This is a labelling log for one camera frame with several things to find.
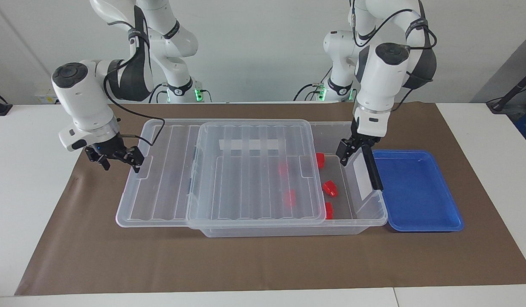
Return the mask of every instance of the brown mat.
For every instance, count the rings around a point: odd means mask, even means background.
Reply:
[[[351,120],[352,105],[135,105],[165,118]],[[145,119],[114,109],[121,132]],[[208,239],[187,228],[122,229],[115,213],[128,167],[75,165],[15,295],[526,284],[526,260],[433,104],[391,116],[376,148],[437,160],[464,218],[457,233]]]

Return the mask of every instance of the clear plastic storage box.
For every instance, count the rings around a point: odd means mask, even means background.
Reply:
[[[148,121],[142,136],[159,125]],[[384,225],[382,193],[372,189],[363,156],[343,167],[334,155],[349,133],[350,122],[167,120],[155,146],[140,144],[146,162],[130,172],[116,221],[187,226],[208,237],[356,235]],[[323,169],[315,152],[325,154]],[[323,194],[327,180],[337,197]],[[324,202],[332,220],[324,220]]]

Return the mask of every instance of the red object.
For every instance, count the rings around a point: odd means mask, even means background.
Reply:
[[[280,176],[285,176],[288,174],[288,164],[287,163],[280,163],[278,165],[278,173]]]
[[[339,191],[337,191],[337,186],[332,180],[326,181],[323,184],[322,188],[323,188],[323,192],[326,192],[327,195],[331,197],[336,197],[339,194]]]
[[[296,204],[296,194],[295,190],[290,190],[289,193],[284,193],[284,204],[286,204],[287,207],[293,208]]]
[[[325,203],[325,219],[326,220],[333,219],[333,205],[331,205],[331,203],[329,202]]]
[[[321,152],[316,152],[316,161],[318,162],[318,168],[323,168],[325,165],[325,155]]]

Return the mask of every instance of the blue tray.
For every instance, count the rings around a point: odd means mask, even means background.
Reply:
[[[401,232],[452,232],[464,222],[434,157],[421,150],[375,150],[388,222]]]

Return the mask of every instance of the plastic lid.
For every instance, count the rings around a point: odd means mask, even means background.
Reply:
[[[189,177],[198,129],[207,120],[167,119],[154,146],[139,148],[145,161],[131,169],[115,220],[121,227],[186,227]],[[141,136],[153,139],[161,126],[149,120]]]
[[[189,227],[295,227],[324,219],[307,121],[207,122],[200,127],[185,219]]]

